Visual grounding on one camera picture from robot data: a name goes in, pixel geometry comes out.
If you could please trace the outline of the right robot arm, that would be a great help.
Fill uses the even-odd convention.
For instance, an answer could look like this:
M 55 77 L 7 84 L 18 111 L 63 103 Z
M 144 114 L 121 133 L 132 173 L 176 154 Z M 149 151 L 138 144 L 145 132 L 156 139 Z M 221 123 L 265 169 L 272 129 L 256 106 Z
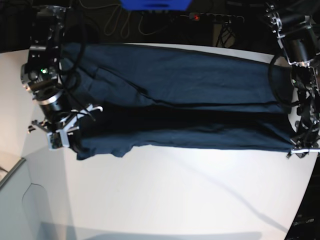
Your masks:
M 74 79 L 74 87 L 80 83 L 77 67 L 86 49 L 84 20 L 79 18 L 82 31 L 80 51 L 67 70 L 61 69 L 62 40 L 65 35 L 67 12 L 72 10 L 71 0 L 34 0 L 31 4 L 35 12 L 30 33 L 30 47 L 27 62 L 21 66 L 20 79 L 32 100 L 38 104 L 44 120 L 33 120 L 28 132 L 42 130 L 50 150 L 70 148 L 82 152 L 80 144 L 80 124 L 83 117 L 94 120 L 93 111 L 103 111 L 99 105 L 83 106 L 72 94 L 68 83 Z

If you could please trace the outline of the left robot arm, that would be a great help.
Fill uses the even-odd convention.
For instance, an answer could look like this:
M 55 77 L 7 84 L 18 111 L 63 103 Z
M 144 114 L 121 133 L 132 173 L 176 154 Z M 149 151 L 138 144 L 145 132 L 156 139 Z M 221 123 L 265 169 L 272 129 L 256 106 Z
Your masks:
M 318 0 L 266 1 L 264 19 L 280 48 L 268 67 L 269 85 L 276 101 L 283 108 L 296 108 L 300 116 L 296 134 L 290 139 L 293 147 L 288 158 L 304 158 L 320 151 L 320 43 L 312 24 L 319 8 Z M 281 99 L 274 86 L 273 66 L 280 56 L 291 66 L 291 83 L 297 90 L 295 102 Z

